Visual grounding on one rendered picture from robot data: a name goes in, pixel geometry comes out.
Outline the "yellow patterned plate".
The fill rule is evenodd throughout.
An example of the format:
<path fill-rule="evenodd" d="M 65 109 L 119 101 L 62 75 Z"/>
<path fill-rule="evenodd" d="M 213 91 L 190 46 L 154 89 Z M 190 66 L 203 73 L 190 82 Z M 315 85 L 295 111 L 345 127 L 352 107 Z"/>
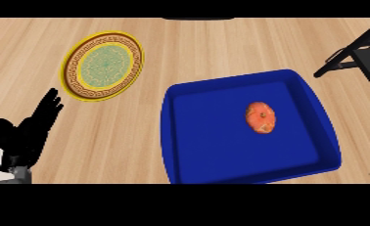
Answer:
<path fill-rule="evenodd" d="M 70 50 L 59 70 L 67 93 L 83 102 L 116 97 L 136 81 L 145 63 L 138 39 L 119 30 L 87 36 Z"/>

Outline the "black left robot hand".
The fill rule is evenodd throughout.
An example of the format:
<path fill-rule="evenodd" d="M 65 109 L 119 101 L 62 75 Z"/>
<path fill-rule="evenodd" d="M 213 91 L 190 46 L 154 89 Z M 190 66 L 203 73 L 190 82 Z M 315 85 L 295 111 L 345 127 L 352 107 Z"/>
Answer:
<path fill-rule="evenodd" d="M 31 116 L 18 126 L 8 119 L 0 118 L 0 149 L 3 150 L 0 171 L 9 172 L 18 166 L 31 168 L 36 165 L 62 108 L 58 90 L 50 88 Z"/>

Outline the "orange-red pear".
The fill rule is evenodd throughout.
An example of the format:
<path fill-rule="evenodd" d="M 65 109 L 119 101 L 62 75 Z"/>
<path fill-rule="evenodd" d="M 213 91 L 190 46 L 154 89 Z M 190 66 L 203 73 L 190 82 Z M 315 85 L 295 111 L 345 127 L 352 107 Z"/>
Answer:
<path fill-rule="evenodd" d="M 246 110 L 246 122 L 259 134 L 270 134 L 275 129 L 275 111 L 264 102 L 255 102 Z"/>

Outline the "blue tray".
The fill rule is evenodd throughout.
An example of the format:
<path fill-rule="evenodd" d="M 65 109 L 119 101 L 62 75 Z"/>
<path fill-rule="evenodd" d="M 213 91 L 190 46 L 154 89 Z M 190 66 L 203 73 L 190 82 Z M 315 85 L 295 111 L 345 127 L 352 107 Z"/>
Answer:
<path fill-rule="evenodd" d="M 275 111 L 275 129 L 253 131 L 252 103 Z M 332 122 L 290 69 L 172 85 L 160 115 L 161 157 L 173 184 L 268 183 L 339 169 Z"/>

